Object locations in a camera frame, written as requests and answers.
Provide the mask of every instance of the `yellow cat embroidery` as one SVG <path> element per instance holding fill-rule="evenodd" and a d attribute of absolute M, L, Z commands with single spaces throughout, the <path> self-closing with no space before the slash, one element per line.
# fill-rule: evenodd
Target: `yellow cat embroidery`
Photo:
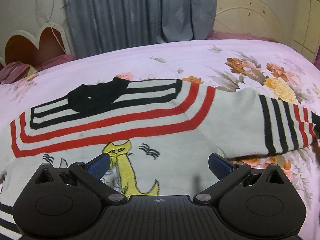
<path fill-rule="evenodd" d="M 131 195 L 158 195 L 159 182 L 157 180 L 155 180 L 153 187 L 147 193 L 142 193 L 138 189 L 136 174 L 134 173 L 131 162 L 128 158 L 128 155 L 130 155 L 130 150 L 131 142 L 127 141 L 120 145 L 108 143 L 102 151 L 103 153 L 108 153 L 110 156 L 110 169 L 117 165 L 122 194 L 124 194 L 127 198 L 129 198 Z"/>

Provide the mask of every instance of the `screw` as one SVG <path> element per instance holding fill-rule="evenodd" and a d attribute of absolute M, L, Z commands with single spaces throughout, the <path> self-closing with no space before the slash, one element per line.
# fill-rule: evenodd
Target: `screw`
<path fill-rule="evenodd" d="M 111 194 L 108 198 L 113 202 L 119 202 L 124 199 L 124 196 L 122 194 L 115 193 L 115 194 Z"/>
<path fill-rule="evenodd" d="M 201 202 L 207 202 L 211 199 L 212 197 L 209 195 L 209 194 L 205 194 L 205 193 L 202 193 L 202 194 L 198 194 L 196 196 L 196 199 L 201 201 Z"/>

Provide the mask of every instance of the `yellow flower print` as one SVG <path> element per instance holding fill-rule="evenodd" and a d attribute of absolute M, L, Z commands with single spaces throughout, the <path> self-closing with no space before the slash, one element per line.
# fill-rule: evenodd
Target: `yellow flower print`
<path fill-rule="evenodd" d="M 297 103 L 296 95 L 294 91 L 284 82 L 278 78 L 267 78 L 263 83 L 270 88 L 275 94 L 276 98 L 280 98 L 283 101 L 289 103 Z"/>

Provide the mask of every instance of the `sweater sleeve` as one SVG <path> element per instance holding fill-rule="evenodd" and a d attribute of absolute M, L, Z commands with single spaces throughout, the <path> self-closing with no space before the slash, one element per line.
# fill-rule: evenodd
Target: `sweater sleeve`
<path fill-rule="evenodd" d="M 197 128 L 226 158 L 281 154 L 310 145 L 320 117 L 300 106 L 258 95 L 216 90 L 211 108 Z"/>
<path fill-rule="evenodd" d="M 0 178 L 7 174 L 8 165 L 16 159 L 11 142 L 10 124 L 7 124 L 0 131 Z"/>

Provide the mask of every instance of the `headboard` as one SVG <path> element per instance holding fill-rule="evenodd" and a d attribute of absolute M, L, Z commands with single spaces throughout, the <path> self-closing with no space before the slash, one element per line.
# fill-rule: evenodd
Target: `headboard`
<path fill-rule="evenodd" d="M 39 30 L 37 38 L 26 31 L 16 31 L 8 39 L 3 57 L 0 57 L 0 70 L 7 64 L 20 61 L 31 66 L 40 66 L 44 62 L 65 54 L 70 54 L 63 28 L 56 23 L 46 23 Z"/>
<path fill-rule="evenodd" d="M 250 33 L 287 44 L 278 17 L 261 0 L 217 0 L 217 15 L 213 30 Z"/>

